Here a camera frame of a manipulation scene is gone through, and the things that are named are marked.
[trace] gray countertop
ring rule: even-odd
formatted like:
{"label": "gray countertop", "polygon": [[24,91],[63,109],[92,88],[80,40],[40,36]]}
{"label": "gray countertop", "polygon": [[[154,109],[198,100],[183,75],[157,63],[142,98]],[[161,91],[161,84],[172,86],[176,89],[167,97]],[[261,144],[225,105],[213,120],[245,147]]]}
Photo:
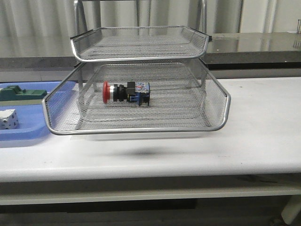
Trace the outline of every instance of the gray countertop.
{"label": "gray countertop", "polygon": [[[301,59],[301,34],[213,34],[207,64],[286,63]],[[0,37],[0,69],[72,67],[69,37]]]}

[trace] wire mesh tray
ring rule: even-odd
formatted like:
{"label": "wire mesh tray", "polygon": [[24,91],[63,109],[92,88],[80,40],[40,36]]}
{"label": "wire mesh tray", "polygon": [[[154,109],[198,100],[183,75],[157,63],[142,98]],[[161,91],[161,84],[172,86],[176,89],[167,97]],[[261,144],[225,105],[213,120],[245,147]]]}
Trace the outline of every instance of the wire mesh tray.
{"label": "wire mesh tray", "polygon": [[183,59],[205,54],[209,36],[185,26],[98,28],[71,38],[82,62]]}
{"label": "wire mesh tray", "polygon": [[[104,104],[104,81],[148,81],[150,105]],[[69,101],[60,104],[65,94]],[[226,123],[230,96],[198,59],[113,62],[80,64],[43,106],[55,134],[213,131]]]}

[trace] white countertop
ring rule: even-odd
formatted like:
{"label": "white countertop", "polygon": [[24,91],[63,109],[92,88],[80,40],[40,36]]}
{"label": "white countertop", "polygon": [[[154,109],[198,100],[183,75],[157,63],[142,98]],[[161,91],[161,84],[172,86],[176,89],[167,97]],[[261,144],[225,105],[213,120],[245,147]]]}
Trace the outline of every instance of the white countertop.
{"label": "white countertop", "polygon": [[1,141],[0,182],[301,172],[301,77],[220,82],[219,131]]}

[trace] green object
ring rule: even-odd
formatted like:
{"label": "green object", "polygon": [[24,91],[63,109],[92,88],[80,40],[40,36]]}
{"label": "green object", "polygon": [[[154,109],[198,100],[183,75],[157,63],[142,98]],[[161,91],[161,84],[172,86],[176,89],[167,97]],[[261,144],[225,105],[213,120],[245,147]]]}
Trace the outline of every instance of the green object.
{"label": "green object", "polygon": [[47,95],[46,90],[21,89],[19,86],[7,86],[0,89],[0,101],[37,100]]}

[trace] mesh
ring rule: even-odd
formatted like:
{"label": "mesh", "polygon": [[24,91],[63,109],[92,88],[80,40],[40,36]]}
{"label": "mesh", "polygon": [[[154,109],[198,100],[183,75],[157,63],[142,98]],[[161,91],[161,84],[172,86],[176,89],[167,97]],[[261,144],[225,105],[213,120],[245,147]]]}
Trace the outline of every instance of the mesh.
{"label": "mesh", "polygon": [[206,51],[208,36],[184,26],[99,28],[72,39],[82,61],[192,58]]}
{"label": "mesh", "polygon": [[[223,123],[228,95],[198,61],[103,64],[82,89],[74,72],[47,97],[50,127],[55,131],[97,133],[99,129],[189,128],[214,130]],[[150,83],[150,105],[103,103],[103,82]],[[61,105],[64,98],[68,104]]]}

